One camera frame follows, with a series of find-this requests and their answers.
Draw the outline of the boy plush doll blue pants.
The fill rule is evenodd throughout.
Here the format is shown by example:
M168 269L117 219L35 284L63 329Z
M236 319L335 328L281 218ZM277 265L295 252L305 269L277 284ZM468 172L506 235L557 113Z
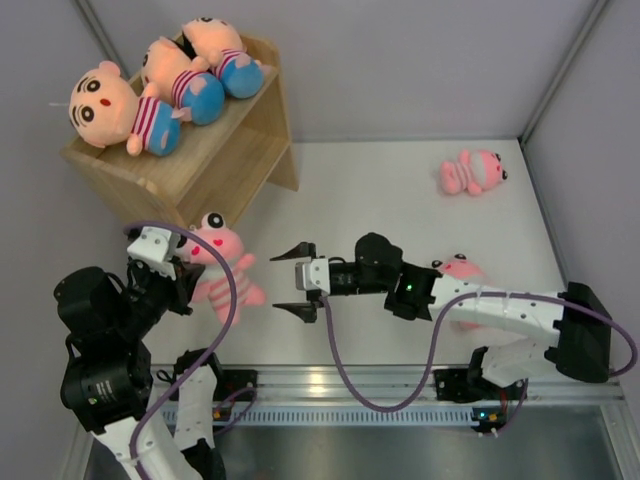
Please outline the boy plush doll blue pants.
M167 37L160 37L148 47L140 79L144 87L154 84L164 102L185 111L185 121L209 125L223 112L226 93L209 71L209 63L200 56L190 58Z

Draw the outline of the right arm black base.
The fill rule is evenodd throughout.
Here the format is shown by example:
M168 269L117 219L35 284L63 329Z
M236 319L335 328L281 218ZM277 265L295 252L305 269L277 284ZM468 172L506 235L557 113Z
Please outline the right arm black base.
M499 387L484 378L470 378L467 368L436 369L433 377L439 401L466 404L484 400L519 400L524 391L522 381Z

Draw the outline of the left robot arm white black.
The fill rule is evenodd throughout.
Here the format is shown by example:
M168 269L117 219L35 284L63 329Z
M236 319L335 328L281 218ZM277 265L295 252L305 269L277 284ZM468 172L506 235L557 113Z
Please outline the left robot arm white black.
M132 479L223 479L226 471L213 439L212 400L226 386L225 374L207 355L194 373L198 352L178 360L174 381L179 418L169 430L154 403L158 397L151 354L143 339L168 312L188 315L201 266L172 261L175 277L147 265L127 282L92 266L61 280L54 289L59 318L69 330L68 363L60 389L63 405L108 448Z

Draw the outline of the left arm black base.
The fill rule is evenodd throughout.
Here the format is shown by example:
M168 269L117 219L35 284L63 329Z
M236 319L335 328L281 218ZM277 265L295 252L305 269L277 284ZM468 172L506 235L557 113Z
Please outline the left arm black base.
M217 385L213 399L222 402L236 392L240 392L234 401L249 402L254 397L254 388L258 384L258 371L254 369L226 369L217 375Z

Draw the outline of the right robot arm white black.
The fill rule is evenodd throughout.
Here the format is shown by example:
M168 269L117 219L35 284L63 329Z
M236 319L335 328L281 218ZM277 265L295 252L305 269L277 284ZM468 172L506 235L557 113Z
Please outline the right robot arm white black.
M356 242L351 262L320 256L311 242L279 258L295 261L296 287L306 294L301 303L279 307L305 323L316 321L330 296L382 294L385 310L405 320L439 326L451 319L518 335L510 344L475 350L466 382L477 396L552 371L592 384L612 376L612 321L585 284L571 282L550 294L501 291L407 263L402 249L377 233Z

